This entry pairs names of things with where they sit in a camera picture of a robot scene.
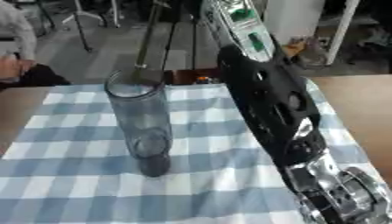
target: cup rim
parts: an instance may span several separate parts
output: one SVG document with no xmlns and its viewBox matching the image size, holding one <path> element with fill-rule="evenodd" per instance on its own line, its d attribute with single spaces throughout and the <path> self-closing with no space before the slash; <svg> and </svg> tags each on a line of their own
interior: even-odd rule
<svg viewBox="0 0 392 224">
<path fill-rule="evenodd" d="M 111 81 L 114 81 L 120 75 L 122 75 L 122 71 L 121 70 L 117 70 L 117 71 L 113 72 L 110 75 L 110 77 L 108 79 L 106 79 L 105 85 L 104 85 L 105 92 L 110 97 L 115 98 L 117 100 L 141 101 L 141 100 L 149 98 L 149 97 L 151 97 L 153 95 L 156 95 L 157 93 L 159 93 L 160 90 L 162 90 L 165 87 L 165 82 L 164 82 L 164 79 L 162 78 L 162 80 L 156 86 L 154 86 L 149 92 L 147 92 L 145 94 L 140 94 L 140 95 L 137 95 L 137 96 L 120 96 L 120 95 L 117 95 L 117 94 L 113 94 L 112 91 L 110 91 L 110 88 L 109 88 L 109 85 L 110 85 Z"/>
</svg>

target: person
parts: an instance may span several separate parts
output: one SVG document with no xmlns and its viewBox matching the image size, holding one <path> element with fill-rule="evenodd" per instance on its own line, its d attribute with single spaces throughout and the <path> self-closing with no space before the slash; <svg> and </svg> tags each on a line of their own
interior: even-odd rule
<svg viewBox="0 0 392 224">
<path fill-rule="evenodd" d="M 22 11 L 0 0 L 0 31 L 13 35 L 18 52 L 0 48 L 0 90 L 16 87 L 69 85 L 49 66 L 35 60 L 37 39 Z"/>
</svg>

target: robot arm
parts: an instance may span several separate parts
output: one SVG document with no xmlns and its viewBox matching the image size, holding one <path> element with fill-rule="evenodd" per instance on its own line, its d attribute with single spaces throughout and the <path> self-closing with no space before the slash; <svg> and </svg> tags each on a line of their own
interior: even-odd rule
<svg viewBox="0 0 392 224">
<path fill-rule="evenodd" d="M 342 171 L 319 132 L 320 113 L 250 0 L 204 0 L 218 65 L 255 138 L 297 195 L 308 223 L 389 223 L 389 197 L 357 168 Z"/>
</svg>

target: floor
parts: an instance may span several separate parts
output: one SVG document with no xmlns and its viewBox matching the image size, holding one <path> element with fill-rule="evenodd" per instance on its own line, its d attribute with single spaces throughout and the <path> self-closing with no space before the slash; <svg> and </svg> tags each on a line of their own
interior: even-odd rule
<svg viewBox="0 0 392 224">
<path fill-rule="evenodd" d="M 56 21 L 63 17 L 64 15 L 56 16 Z M 175 32 L 166 69 L 191 68 L 192 26 L 186 19 L 183 20 Z M 81 21 L 87 41 L 94 48 L 91 53 L 83 49 L 75 22 L 72 21 L 67 24 L 69 31 L 58 25 L 57 31 L 39 39 L 38 62 L 51 66 L 56 73 L 74 84 L 103 83 L 116 70 L 125 73 L 132 71 L 146 30 L 145 24 L 139 24 L 132 15 L 122 20 L 121 28 L 115 28 L 112 24 L 103 28 L 97 21 L 85 17 Z M 169 30 L 170 24 L 161 23 L 157 26 L 148 54 L 148 65 L 151 69 L 161 67 Z M 196 67 L 215 67 L 217 48 L 205 27 L 199 25 L 198 31 Z M 298 71 L 304 76 L 386 74 L 388 71 L 382 60 L 348 65 L 345 61 L 346 54 L 347 52 L 343 51 L 332 66 L 317 70 L 299 68 Z"/>
</svg>

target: blue and white checkered tablecloth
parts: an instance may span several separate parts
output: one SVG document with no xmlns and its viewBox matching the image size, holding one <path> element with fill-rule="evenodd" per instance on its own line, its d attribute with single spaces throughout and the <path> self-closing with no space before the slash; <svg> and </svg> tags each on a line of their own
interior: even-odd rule
<svg viewBox="0 0 392 224">
<path fill-rule="evenodd" d="M 341 167 L 381 180 L 311 82 Z M 168 87 L 171 170 L 146 178 L 102 86 L 55 87 L 0 162 L 0 223 L 304 223 L 223 85 Z"/>
</svg>

